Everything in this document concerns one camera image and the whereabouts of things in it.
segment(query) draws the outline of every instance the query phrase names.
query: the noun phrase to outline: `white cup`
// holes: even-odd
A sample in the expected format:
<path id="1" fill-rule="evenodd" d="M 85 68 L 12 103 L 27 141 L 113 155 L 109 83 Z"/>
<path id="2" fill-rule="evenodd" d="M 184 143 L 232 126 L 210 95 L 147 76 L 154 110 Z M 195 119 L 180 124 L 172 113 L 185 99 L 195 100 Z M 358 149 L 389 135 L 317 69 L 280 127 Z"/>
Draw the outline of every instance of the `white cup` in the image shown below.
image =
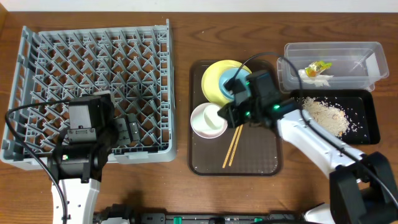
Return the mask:
<path id="1" fill-rule="evenodd" d="M 192 118 L 192 128 L 201 133 L 217 133 L 223 129 L 225 120 L 218 116 L 221 108 L 216 104 L 209 104 Z"/>

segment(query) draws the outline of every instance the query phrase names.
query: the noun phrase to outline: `black tray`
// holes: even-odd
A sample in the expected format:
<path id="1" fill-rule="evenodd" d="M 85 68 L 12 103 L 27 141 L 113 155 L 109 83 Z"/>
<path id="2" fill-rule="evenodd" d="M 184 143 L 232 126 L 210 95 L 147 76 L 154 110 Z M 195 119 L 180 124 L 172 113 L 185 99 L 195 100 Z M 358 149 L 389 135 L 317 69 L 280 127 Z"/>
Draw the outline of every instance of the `black tray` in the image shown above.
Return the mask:
<path id="1" fill-rule="evenodd" d="M 217 60 L 201 60 L 191 67 L 190 114 L 198 105 L 208 102 L 201 90 L 201 78 L 205 70 L 215 62 Z M 247 66 L 252 72 L 272 69 L 272 65 L 263 60 L 254 60 Z M 227 129 L 215 139 L 199 137 L 190 126 L 189 132 L 188 165 L 198 175 L 272 176 L 282 167 L 281 140 L 268 129 L 252 128 L 245 124 L 232 166 L 227 164 L 224 169 L 222 166 L 235 129 Z"/>
<path id="2" fill-rule="evenodd" d="M 341 137 L 347 144 L 377 144 L 380 142 L 379 126 L 377 125 L 372 94 L 366 90 L 304 90 L 304 97 L 315 97 L 315 101 L 324 101 L 344 109 L 350 121 L 350 130 Z M 290 97 L 298 98 L 299 91 L 294 90 Z M 363 128 L 351 130 L 355 123 Z"/>

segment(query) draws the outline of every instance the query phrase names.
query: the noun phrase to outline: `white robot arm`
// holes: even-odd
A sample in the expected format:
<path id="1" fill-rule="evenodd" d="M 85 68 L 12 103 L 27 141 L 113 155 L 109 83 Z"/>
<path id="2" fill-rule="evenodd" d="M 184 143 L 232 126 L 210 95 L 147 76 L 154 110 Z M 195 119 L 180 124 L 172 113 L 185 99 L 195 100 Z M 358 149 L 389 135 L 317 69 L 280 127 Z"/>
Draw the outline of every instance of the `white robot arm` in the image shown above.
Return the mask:
<path id="1" fill-rule="evenodd" d="M 303 114 L 307 121 L 310 121 L 312 127 L 318 132 L 322 133 L 329 140 L 333 141 L 336 145 L 341 146 L 346 152 L 353 155 L 358 160 L 361 160 L 361 155 L 364 154 L 358 149 L 355 149 L 328 131 L 323 129 L 318 123 L 312 120 L 309 113 L 303 110 Z M 309 128 L 303 121 L 300 110 L 294 110 L 284 115 L 282 119 L 277 121 L 277 130 L 279 136 L 292 143 L 300 149 L 318 168 L 329 178 L 329 174 L 335 171 L 338 166 L 349 166 L 354 161 L 342 154 L 335 147 L 331 146 L 319 135 Z"/>
<path id="2" fill-rule="evenodd" d="M 88 183 L 82 183 L 80 178 L 60 180 L 59 185 L 67 200 L 70 224 L 93 223 L 93 214 L 101 183 L 90 179 Z M 53 199 L 53 224 L 62 224 L 62 203 L 60 196 L 52 185 Z"/>

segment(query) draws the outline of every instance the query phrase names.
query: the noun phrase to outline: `clear plastic container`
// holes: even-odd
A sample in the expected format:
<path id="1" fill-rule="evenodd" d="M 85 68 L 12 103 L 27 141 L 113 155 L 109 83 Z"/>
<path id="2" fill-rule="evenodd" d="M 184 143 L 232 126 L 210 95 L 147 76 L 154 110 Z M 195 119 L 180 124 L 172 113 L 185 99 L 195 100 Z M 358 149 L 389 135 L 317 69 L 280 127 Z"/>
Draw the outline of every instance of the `clear plastic container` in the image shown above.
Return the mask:
<path id="1" fill-rule="evenodd" d="M 304 69 L 312 62 L 331 62 L 333 65 L 322 75 L 332 75 L 329 86 L 306 83 L 303 88 L 311 90 L 367 89 L 374 90 L 374 83 L 389 76 L 386 56 L 379 42 L 311 42 L 293 43 L 285 46 L 287 57 L 297 69 Z M 299 80 L 289 65 L 277 61 L 277 74 L 282 92 L 299 89 Z"/>

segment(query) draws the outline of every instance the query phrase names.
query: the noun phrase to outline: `gray plastic dish rack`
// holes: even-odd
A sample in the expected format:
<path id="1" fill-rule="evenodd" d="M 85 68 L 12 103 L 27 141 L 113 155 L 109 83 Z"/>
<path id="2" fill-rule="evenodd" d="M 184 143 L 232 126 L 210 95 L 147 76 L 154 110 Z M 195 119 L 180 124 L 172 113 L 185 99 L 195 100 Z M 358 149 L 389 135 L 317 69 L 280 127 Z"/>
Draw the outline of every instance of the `gray plastic dish rack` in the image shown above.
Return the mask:
<path id="1" fill-rule="evenodd" d="M 134 113 L 141 140 L 112 149 L 109 162 L 172 161 L 177 153 L 172 53 L 168 19 L 165 26 L 38 34 L 24 27 L 9 108 L 110 90 L 116 102 L 115 117 Z M 64 104 L 27 108 L 11 118 L 17 132 L 45 163 L 58 133 L 69 128 Z M 21 169 L 40 169 L 7 126 L 0 159 Z"/>

